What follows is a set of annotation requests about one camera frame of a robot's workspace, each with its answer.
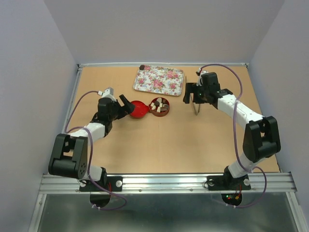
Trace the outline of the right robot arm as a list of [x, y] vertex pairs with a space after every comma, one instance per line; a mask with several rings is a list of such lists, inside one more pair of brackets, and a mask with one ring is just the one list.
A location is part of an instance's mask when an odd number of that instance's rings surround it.
[[231, 117], [233, 126], [240, 125], [244, 129], [242, 154], [236, 154], [236, 161], [228, 165], [222, 175], [208, 178], [207, 186], [209, 190], [250, 189], [248, 173], [281, 149], [277, 120], [253, 111], [229, 89], [222, 89], [215, 72], [199, 71], [197, 76], [196, 83], [186, 83], [183, 102], [208, 103]]

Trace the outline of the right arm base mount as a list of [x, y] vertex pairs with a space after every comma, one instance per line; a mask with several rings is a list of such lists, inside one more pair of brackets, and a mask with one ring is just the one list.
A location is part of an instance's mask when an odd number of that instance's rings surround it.
[[222, 201], [227, 205], [240, 206], [242, 202], [242, 192], [251, 190], [248, 175], [233, 178], [227, 174], [208, 176], [204, 183], [204, 188], [209, 191], [228, 191], [222, 193]]

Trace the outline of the metal serving tongs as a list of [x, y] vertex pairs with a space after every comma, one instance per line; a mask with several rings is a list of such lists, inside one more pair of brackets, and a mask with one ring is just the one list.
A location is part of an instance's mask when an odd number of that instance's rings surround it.
[[195, 104], [193, 103], [193, 94], [194, 93], [201, 93], [200, 92], [200, 88], [201, 86], [197, 86], [196, 85], [196, 82], [192, 82], [193, 83], [193, 86], [192, 86], [192, 93], [190, 94], [190, 103], [192, 108], [193, 108], [193, 111], [194, 111], [194, 114], [197, 116], [200, 112], [200, 104]]

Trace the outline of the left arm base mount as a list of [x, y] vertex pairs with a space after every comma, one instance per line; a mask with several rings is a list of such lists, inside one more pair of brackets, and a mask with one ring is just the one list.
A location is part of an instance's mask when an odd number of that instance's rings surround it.
[[123, 208], [127, 199], [121, 195], [123, 177], [105, 176], [95, 184], [90, 180], [80, 180], [79, 191], [89, 193], [91, 207], [101, 211], [111, 211]]

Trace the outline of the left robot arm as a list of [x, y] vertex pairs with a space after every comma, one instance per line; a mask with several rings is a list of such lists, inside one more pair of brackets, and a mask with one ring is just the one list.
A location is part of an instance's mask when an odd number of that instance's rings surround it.
[[111, 190], [105, 169], [91, 166], [88, 148], [90, 154], [93, 154], [94, 142], [109, 134], [112, 122], [133, 113], [134, 104], [124, 95], [120, 95], [120, 100], [123, 106], [110, 96], [100, 98], [97, 112], [89, 124], [76, 127], [73, 133], [66, 132], [56, 136], [48, 165], [49, 174], [89, 180], [96, 190], [106, 187], [108, 191]]

